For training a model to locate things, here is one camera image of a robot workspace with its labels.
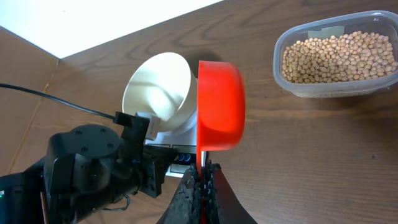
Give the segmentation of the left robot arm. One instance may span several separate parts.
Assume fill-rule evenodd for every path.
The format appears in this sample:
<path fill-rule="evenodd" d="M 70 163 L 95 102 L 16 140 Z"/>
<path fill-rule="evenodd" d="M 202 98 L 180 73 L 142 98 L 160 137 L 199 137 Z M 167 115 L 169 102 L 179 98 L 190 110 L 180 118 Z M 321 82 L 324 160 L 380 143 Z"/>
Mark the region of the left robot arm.
<path fill-rule="evenodd" d="M 40 161 L 1 177 L 1 222 L 77 223 L 137 192 L 159 196 L 177 151 L 145 143 L 147 118 L 113 122 L 121 134 L 97 124 L 54 134 Z"/>

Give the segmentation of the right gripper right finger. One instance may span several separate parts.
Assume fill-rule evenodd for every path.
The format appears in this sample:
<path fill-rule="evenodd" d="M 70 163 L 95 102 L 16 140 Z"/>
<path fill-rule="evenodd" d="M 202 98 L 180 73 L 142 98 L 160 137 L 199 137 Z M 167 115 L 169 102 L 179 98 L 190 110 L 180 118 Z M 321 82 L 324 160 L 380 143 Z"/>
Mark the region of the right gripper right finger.
<path fill-rule="evenodd" d="M 240 204 L 219 164 L 210 161 L 202 168 L 202 175 L 202 223 L 257 224 Z"/>

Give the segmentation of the red measuring scoop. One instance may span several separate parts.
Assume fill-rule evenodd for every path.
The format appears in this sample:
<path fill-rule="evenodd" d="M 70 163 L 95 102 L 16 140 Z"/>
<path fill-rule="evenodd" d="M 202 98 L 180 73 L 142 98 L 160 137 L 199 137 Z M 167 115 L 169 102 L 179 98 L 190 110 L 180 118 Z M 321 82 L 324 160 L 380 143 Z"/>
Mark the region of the red measuring scoop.
<path fill-rule="evenodd" d="M 244 84 L 239 70 L 227 62 L 200 61 L 197 92 L 197 152 L 225 151 L 235 147 L 243 135 L 245 109 Z M 203 192 L 203 167 L 201 165 L 197 167 Z M 202 223 L 202 208 L 203 195 L 200 223 Z"/>

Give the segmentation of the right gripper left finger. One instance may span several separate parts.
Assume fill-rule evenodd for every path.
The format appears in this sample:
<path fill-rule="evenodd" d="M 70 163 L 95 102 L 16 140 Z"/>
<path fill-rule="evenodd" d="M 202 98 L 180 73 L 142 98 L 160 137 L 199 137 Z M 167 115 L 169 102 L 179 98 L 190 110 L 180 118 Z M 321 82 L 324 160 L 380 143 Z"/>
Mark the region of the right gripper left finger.
<path fill-rule="evenodd" d="M 200 177 L 196 165 L 191 164 L 184 172 L 169 206 L 157 224 L 199 224 L 200 212 Z"/>

